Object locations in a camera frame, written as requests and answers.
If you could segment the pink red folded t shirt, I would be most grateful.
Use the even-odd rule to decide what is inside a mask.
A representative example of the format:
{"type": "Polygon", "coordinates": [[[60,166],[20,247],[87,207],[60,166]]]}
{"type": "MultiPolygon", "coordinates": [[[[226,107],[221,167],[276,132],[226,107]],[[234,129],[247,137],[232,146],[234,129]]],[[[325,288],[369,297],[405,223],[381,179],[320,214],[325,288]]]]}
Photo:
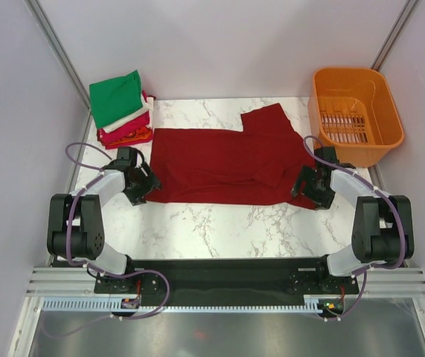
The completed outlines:
{"type": "Polygon", "coordinates": [[[107,133],[103,129],[97,131],[97,139],[106,149],[117,149],[120,146],[116,145],[116,141],[123,138],[124,136],[130,134],[134,130],[141,128],[143,126],[148,126],[152,129],[150,112],[147,112],[141,115],[139,118],[130,121],[129,123],[123,125],[119,129],[116,129],[113,132],[107,133]]]}

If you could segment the aluminium rail profile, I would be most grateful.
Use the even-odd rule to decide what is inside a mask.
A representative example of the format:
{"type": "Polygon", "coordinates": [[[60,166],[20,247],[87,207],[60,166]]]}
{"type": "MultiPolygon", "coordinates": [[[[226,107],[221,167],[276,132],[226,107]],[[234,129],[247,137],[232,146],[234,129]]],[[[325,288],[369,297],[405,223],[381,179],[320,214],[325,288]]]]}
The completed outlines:
{"type": "MultiPolygon", "coordinates": [[[[27,296],[91,297],[94,278],[83,268],[35,268],[31,275],[27,296]]],[[[425,298],[425,276],[419,268],[368,272],[364,298],[425,298]]]]}

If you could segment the orange print folded t shirt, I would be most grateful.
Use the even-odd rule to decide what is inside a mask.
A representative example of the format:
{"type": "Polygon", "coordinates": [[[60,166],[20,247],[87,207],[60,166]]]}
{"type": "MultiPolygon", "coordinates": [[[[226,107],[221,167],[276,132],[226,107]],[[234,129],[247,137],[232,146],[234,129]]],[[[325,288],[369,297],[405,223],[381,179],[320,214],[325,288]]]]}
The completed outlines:
{"type": "Polygon", "coordinates": [[[143,144],[153,139],[153,130],[148,126],[143,126],[116,141],[116,145],[120,147],[143,144]]]}

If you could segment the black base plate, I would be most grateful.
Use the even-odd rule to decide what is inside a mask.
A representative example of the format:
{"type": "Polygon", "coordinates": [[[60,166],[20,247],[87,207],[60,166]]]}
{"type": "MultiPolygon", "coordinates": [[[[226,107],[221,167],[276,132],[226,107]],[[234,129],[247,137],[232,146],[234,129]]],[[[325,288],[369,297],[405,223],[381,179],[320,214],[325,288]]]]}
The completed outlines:
{"type": "Polygon", "coordinates": [[[355,295],[351,277],[328,274],[325,260],[253,258],[207,260],[130,260],[128,279],[98,277],[95,293],[131,295],[159,305],[170,298],[212,302],[290,302],[304,295],[355,295]]]}

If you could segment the left aluminium frame post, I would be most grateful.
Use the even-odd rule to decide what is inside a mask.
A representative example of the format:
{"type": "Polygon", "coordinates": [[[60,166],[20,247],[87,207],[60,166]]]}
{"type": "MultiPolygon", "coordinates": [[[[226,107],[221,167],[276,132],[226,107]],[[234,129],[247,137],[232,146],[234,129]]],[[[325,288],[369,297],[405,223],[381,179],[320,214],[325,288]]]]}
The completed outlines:
{"type": "Polygon", "coordinates": [[[57,35],[47,13],[43,9],[40,1],[38,0],[25,0],[26,5],[33,14],[37,24],[39,25],[43,35],[51,46],[56,58],[60,61],[60,65],[67,73],[71,83],[79,94],[82,102],[88,109],[91,108],[89,94],[87,93],[86,87],[82,84],[80,76],[78,75],[72,61],[70,60],[60,38],[57,35]]]}

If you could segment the orange plastic basket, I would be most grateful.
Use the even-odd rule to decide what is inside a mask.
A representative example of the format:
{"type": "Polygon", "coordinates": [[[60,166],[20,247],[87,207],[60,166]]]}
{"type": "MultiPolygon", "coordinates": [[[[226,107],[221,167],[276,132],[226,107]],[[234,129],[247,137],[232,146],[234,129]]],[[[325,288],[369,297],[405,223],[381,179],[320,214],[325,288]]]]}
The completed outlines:
{"type": "Polygon", "coordinates": [[[405,138],[386,79],[370,68],[320,68],[307,109],[311,134],[355,167],[374,166],[405,138]]]}

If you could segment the white folded t shirt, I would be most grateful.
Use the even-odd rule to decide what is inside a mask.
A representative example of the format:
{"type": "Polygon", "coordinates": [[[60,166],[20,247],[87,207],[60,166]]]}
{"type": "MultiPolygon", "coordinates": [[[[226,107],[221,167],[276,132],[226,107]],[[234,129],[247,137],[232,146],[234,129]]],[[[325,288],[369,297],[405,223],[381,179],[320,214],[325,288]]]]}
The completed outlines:
{"type": "Polygon", "coordinates": [[[146,92],[143,91],[142,97],[141,97],[141,103],[142,103],[143,106],[139,110],[133,112],[132,114],[127,115],[127,116],[115,121],[114,123],[112,123],[108,126],[105,126],[103,128],[103,131],[107,132],[107,133],[113,132],[116,129],[119,129],[120,127],[122,127],[123,125],[129,123],[130,121],[135,120],[135,119],[139,118],[141,115],[149,112],[149,110],[153,106],[153,101],[155,99],[156,98],[154,96],[148,96],[148,95],[146,95],[146,92]]]}

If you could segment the green folded t shirt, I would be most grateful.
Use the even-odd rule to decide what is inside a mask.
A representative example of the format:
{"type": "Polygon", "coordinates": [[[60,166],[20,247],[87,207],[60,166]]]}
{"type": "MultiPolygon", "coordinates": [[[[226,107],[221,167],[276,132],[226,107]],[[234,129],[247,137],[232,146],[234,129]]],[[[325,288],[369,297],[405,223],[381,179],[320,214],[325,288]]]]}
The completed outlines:
{"type": "Polygon", "coordinates": [[[102,129],[143,108],[142,84],[138,71],[89,85],[91,112],[102,129]]]}

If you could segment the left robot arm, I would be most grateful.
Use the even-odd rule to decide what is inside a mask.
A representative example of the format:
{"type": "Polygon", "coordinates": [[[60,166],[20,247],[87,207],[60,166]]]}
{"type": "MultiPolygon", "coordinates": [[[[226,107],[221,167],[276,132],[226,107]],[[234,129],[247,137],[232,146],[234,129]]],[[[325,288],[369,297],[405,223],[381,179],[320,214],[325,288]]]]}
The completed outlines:
{"type": "Polygon", "coordinates": [[[131,292],[137,274],[128,269],[130,258],[106,242],[103,207],[118,194],[132,206],[162,188],[144,154],[132,147],[118,149],[116,159],[97,167],[97,175],[81,188],[51,197],[47,249],[72,266],[83,266],[112,277],[120,292],[131,292]]]}

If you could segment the right aluminium frame post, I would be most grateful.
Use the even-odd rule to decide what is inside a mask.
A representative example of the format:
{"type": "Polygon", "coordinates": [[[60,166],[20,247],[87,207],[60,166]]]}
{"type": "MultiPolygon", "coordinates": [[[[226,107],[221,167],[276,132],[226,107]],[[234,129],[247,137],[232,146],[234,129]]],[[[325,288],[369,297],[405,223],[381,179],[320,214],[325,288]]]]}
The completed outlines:
{"type": "Polygon", "coordinates": [[[413,13],[420,4],[420,0],[406,0],[404,5],[399,12],[394,24],[392,25],[391,30],[389,31],[384,43],[382,44],[380,50],[378,51],[375,60],[371,65],[371,69],[374,71],[380,71],[384,66],[386,59],[389,54],[392,52],[393,47],[396,45],[397,41],[400,38],[400,35],[403,33],[407,23],[412,18],[413,13]]]}

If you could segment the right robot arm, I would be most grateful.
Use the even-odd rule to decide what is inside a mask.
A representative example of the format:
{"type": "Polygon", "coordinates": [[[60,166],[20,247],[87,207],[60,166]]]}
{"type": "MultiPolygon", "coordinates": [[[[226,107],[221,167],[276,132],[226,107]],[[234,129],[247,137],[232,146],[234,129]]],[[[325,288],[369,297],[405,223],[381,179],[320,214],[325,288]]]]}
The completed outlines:
{"type": "Polygon", "coordinates": [[[316,209],[328,209],[336,195],[354,208],[351,243],[325,256],[325,268],[315,273],[316,287],[333,292],[342,277],[367,268],[398,268],[415,253],[412,206],[408,197],[392,195],[363,178],[350,164],[341,164],[333,147],[309,151],[314,168],[304,166],[291,191],[309,199],[316,209]]]}

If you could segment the dark red t shirt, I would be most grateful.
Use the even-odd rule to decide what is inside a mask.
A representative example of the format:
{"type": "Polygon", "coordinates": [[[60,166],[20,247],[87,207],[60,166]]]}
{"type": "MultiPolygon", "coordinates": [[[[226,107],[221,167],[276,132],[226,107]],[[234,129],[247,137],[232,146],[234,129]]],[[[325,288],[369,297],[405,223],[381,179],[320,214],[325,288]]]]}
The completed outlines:
{"type": "Polygon", "coordinates": [[[146,197],[160,203],[276,205],[315,209],[291,190],[312,167],[302,137],[278,103],[241,116],[243,131],[157,129],[150,167],[162,184],[146,197]]]}

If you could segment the aluminium frame post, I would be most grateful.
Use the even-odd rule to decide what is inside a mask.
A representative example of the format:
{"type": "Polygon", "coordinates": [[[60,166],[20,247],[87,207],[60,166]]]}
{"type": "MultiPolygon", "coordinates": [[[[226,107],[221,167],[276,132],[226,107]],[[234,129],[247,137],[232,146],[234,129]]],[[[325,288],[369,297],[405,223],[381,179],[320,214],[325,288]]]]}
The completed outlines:
{"type": "Polygon", "coordinates": [[[47,13],[43,9],[40,1],[38,0],[25,0],[26,5],[33,14],[37,24],[39,25],[43,35],[51,46],[56,58],[60,61],[60,65],[67,73],[71,83],[79,94],[82,102],[88,109],[91,108],[89,94],[87,93],[86,87],[82,84],[80,76],[78,75],[72,61],[70,60],[60,38],[57,35],[47,13]]]}
{"type": "Polygon", "coordinates": [[[375,60],[371,65],[371,69],[374,71],[380,71],[384,66],[386,59],[389,54],[392,52],[393,47],[396,45],[397,41],[400,38],[400,35],[403,33],[407,23],[412,18],[413,13],[420,4],[420,0],[406,0],[404,5],[399,12],[394,24],[392,25],[391,30],[389,31],[384,43],[382,44],[380,50],[378,51],[375,60]]]}

